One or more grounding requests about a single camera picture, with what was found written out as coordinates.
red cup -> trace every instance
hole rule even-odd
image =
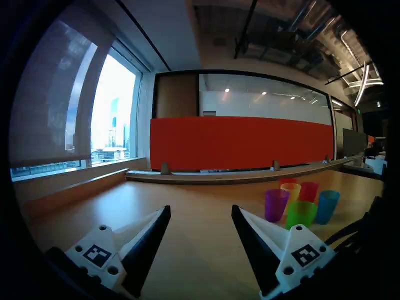
[[[282,177],[279,179],[279,186],[283,184],[296,184],[297,179],[296,178],[291,178],[291,177]]]
[[[303,182],[301,184],[300,194],[298,195],[299,201],[314,202],[317,196],[317,190],[320,185],[315,182]]]

table surface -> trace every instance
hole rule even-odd
[[[340,200],[327,225],[311,225],[322,240],[361,218],[380,180],[327,170],[297,178],[336,190]],[[141,299],[259,299],[259,287],[231,219],[233,204],[263,217],[264,193],[278,181],[236,185],[171,185],[126,181],[85,201],[37,219],[29,229],[42,251],[67,250],[93,227],[117,229],[163,207],[171,220],[142,289]],[[284,216],[280,222],[285,224]]]
[[[362,162],[360,165],[357,165],[355,161],[350,161],[343,165],[344,168],[353,169],[357,171],[363,171],[366,173],[374,173],[374,168],[367,163]]]

glass partition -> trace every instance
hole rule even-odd
[[[200,116],[262,117],[332,125],[325,94],[284,81],[235,74],[199,75]]]

purple cup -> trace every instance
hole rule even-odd
[[[275,188],[265,192],[265,219],[268,222],[278,222],[284,214],[290,192]]]

blue cup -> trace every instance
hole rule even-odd
[[[327,224],[334,214],[336,205],[341,194],[335,190],[323,190],[319,194],[318,211],[316,212],[315,223]]]

